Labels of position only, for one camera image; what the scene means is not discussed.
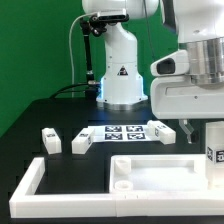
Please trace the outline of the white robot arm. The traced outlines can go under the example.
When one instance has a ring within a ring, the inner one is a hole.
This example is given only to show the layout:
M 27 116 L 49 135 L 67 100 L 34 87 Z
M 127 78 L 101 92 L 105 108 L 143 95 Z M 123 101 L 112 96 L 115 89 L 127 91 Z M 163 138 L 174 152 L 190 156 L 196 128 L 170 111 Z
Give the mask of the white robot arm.
M 82 7 L 105 38 L 100 105 L 130 108 L 147 99 L 137 40 L 122 23 L 160 10 L 164 26 L 178 35 L 178 50 L 151 64 L 153 114 L 177 119 L 188 135 L 190 119 L 224 118 L 224 0 L 82 0 Z

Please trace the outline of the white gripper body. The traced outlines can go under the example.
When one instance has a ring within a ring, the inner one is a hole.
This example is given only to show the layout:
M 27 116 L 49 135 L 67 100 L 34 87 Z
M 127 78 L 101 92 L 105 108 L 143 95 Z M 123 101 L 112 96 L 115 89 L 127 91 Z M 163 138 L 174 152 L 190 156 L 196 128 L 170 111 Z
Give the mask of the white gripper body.
M 178 50 L 151 64 L 151 108 L 158 119 L 224 118 L 224 84 L 195 85 L 188 52 Z

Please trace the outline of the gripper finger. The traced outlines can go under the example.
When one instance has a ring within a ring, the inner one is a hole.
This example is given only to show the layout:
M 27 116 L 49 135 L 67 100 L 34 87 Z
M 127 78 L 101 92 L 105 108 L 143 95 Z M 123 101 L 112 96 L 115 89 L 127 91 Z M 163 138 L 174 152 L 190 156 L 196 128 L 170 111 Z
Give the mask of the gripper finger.
M 181 129 L 184 131 L 184 133 L 186 134 L 188 143 L 191 144 L 192 143 L 192 133 L 193 133 L 194 129 L 191 126 L 189 120 L 188 119 L 180 119 L 179 125 L 180 125 Z

